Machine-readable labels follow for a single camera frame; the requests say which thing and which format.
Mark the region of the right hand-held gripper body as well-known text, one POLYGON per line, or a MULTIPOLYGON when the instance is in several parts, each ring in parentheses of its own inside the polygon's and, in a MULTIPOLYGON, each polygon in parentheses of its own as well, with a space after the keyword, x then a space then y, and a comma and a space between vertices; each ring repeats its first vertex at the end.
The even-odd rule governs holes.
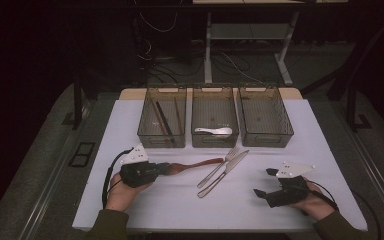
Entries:
POLYGON ((267 193, 267 199, 270 207, 280 207, 290 205, 304 200, 309 192, 307 183, 303 174, 314 171, 314 165, 302 163, 284 162, 279 168, 276 177, 280 183, 281 189, 267 193))

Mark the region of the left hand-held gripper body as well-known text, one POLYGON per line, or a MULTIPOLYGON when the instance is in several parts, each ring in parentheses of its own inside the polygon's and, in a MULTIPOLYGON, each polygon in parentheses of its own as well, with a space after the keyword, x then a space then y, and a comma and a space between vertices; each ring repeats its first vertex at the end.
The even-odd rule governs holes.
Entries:
POLYGON ((134 147, 120 160, 120 176, 124 184, 136 188, 152 183, 159 175, 156 163, 150 163, 142 144, 134 147))

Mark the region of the brown wooden spoon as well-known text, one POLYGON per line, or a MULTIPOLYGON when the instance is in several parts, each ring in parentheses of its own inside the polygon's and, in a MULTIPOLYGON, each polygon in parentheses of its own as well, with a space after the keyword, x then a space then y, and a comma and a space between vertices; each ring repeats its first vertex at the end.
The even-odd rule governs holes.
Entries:
POLYGON ((201 167, 201 166, 211 165, 211 164, 219 164, 219 163, 223 163, 223 162, 224 162, 223 158, 213 158, 213 159, 208 159, 208 160, 204 160, 204 161, 201 161, 198 163, 187 164, 187 165, 180 164, 180 163, 170 163, 168 166, 168 169, 169 169, 168 174, 169 175, 176 175, 180 172, 183 172, 183 171, 191 169, 191 168, 196 168, 196 167, 201 167))

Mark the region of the black chopstick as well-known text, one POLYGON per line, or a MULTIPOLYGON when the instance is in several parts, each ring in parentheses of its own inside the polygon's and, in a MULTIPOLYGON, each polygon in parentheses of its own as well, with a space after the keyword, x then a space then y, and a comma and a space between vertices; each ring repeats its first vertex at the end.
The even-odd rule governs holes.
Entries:
POLYGON ((167 132, 167 136, 169 137, 169 141, 170 141, 171 144, 174 144, 175 141, 173 139, 173 133, 172 133, 171 128, 170 128, 170 126, 168 124, 168 121, 167 121, 167 118, 166 118, 166 116, 164 114, 164 111, 163 111, 163 109, 162 109, 162 107, 161 107, 161 105, 160 105, 160 103, 158 101, 156 101, 156 106, 157 106, 157 109, 159 111, 159 114, 161 115, 163 124, 164 124, 166 132, 167 132))
POLYGON ((162 107, 161 107, 161 105, 160 105, 160 103, 158 101, 156 101, 156 106, 157 106, 159 114, 160 114, 160 116, 162 118, 163 124, 164 124, 164 126, 166 128, 167 135, 173 136, 173 133, 172 133, 171 128, 170 128, 170 126, 168 124, 167 118, 166 118, 166 116, 165 116, 165 114, 164 114, 164 112, 162 110, 162 107))

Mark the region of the transparent brown plastic bin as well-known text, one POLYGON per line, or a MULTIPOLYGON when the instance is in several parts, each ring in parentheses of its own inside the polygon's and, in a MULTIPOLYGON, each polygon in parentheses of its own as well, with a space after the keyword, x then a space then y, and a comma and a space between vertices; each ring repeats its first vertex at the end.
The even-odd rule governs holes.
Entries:
POLYGON ((276 86, 242 83, 238 88, 237 105, 243 146, 287 146, 294 130, 276 86))
POLYGON ((187 89, 179 85, 150 85, 145 94, 137 135, 145 148, 184 148, 186 130, 187 89), (183 135, 179 135, 174 97, 176 97, 181 117, 183 135), (159 123, 153 110, 151 100, 158 101, 164 111, 173 133, 174 144, 169 137, 162 135, 159 123))
POLYGON ((195 148, 233 148, 239 126, 233 88, 228 84, 195 85, 192 92, 192 146, 195 148), (231 135, 195 132, 195 128, 230 127, 231 135))

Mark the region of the white plastic spoon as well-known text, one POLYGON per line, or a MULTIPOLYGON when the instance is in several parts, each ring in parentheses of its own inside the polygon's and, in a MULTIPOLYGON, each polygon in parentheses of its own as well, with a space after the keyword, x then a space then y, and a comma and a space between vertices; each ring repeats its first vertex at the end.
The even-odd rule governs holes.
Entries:
POLYGON ((221 127, 221 128, 195 128, 195 132, 205 132, 212 135, 231 135, 233 130, 230 127, 221 127))

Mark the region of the person's left hand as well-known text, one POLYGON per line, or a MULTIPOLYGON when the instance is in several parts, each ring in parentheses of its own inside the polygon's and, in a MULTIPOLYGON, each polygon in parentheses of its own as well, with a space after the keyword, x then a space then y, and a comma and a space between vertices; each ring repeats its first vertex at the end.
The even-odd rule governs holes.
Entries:
POLYGON ((105 209, 124 212, 130 207, 136 196, 148 187, 150 184, 136 188, 130 187, 123 182, 119 173, 115 174, 110 180, 105 209))

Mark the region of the person's right hand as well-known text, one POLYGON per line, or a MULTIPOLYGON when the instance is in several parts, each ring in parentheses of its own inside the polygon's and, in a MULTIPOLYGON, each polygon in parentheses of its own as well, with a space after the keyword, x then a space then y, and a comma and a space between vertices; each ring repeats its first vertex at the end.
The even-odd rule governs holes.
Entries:
MULTIPOLYGON (((312 192, 321 193, 321 190, 316 185, 308 183, 307 186, 312 192)), ((320 221, 332 214, 335 209, 312 192, 304 200, 292 204, 292 207, 304 211, 315 221, 320 221)))

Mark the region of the white table mat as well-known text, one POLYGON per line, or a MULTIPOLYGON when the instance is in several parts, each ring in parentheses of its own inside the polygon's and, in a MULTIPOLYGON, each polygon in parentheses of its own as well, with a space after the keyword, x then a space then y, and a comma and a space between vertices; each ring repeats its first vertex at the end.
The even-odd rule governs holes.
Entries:
POLYGON ((138 144, 136 134, 142 103, 119 100, 115 103, 95 163, 86 183, 73 225, 89 229, 100 210, 127 213, 131 231, 181 232, 299 232, 312 227, 311 218, 289 206, 271 208, 256 196, 258 189, 279 188, 269 168, 284 163, 312 166, 307 179, 325 187, 340 212, 353 227, 364 230, 366 220, 346 183, 324 138, 309 103, 285 103, 295 134, 280 149, 251 148, 247 156, 205 197, 198 197, 197 184, 210 172, 204 160, 222 157, 223 149, 151 149, 152 162, 178 162, 188 170, 162 176, 150 185, 131 188, 121 182, 117 154, 138 144))

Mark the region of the metal table knife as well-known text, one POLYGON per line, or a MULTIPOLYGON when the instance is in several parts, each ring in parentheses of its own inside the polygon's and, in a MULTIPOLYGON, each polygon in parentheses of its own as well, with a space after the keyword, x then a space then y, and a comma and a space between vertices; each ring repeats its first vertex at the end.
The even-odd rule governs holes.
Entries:
POLYGON ((209 194, 221 181, 222 179, 235 168, 235 166, 248 155, 248 150, 245 150, 238 155, 236 155, 227 165, 225 170, 206 188, 201 190, 197 196, 199 198, 204 198, 207 194, 209 194))

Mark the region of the metal fork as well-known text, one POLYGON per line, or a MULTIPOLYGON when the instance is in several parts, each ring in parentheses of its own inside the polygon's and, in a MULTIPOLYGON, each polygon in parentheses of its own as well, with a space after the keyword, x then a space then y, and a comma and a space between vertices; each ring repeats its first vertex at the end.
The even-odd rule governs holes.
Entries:
POLYGON ((232 148, 225 156, 224 161, 217 165, 204 179, 202 179, 198 184, 198 188, 202 188, 214 175, 215 173, 226 163, 230 162, 239 152, 238 147, 232 148))

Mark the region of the white metal desk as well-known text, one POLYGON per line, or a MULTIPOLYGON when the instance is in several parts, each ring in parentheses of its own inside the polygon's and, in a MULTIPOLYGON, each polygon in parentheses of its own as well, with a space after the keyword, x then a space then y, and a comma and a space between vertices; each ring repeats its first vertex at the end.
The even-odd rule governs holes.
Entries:
MULTIPOLYGON (((349 0, 192 0, 194 7, 250 7, 257 10, 259 7, 331 7, 343 6, 349 0)), ((213 82, 211 43, 213 40, 280 40, 282 48, 274 54, 276 66, 282 82, 292 86, 293 81, 289 74, 289 66, 285 58, 294 35, 301 10, 293 10, 286 22, 274 23, 219 23, 214 20, 215 11, 206 12, 206 35, 204 56, 204 81, 213 82)))

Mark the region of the slanted black stand bar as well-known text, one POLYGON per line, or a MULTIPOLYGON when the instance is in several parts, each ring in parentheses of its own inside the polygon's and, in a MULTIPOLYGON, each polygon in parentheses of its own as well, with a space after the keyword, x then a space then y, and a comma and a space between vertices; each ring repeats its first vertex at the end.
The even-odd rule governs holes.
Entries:
POLYGON ((327 93, 327 97, 331 101, 338 101, 347 88, 351 86, 365 58, 369 55, 383 32, 384 21, 370 34, 361 35, 348 60, 335 71, 334 82, 327 93))

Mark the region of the black metal stand post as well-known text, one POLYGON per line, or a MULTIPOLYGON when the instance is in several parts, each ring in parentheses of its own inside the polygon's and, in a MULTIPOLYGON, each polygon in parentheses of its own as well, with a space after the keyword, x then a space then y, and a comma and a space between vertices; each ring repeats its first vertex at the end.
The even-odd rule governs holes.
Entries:
POLYGON ((73 111, 67 113, 62 122, 63 125, 70 125, 73 130, 77 130, 83 120, 83 89, 79 75, 74 76, 73 81, 73 111))
POLYGON ((371 129, 372 126, 364 114, 356 113, 357 86, 350 84, 347 90, 346 122, 353 132, 359 129, 371 129))

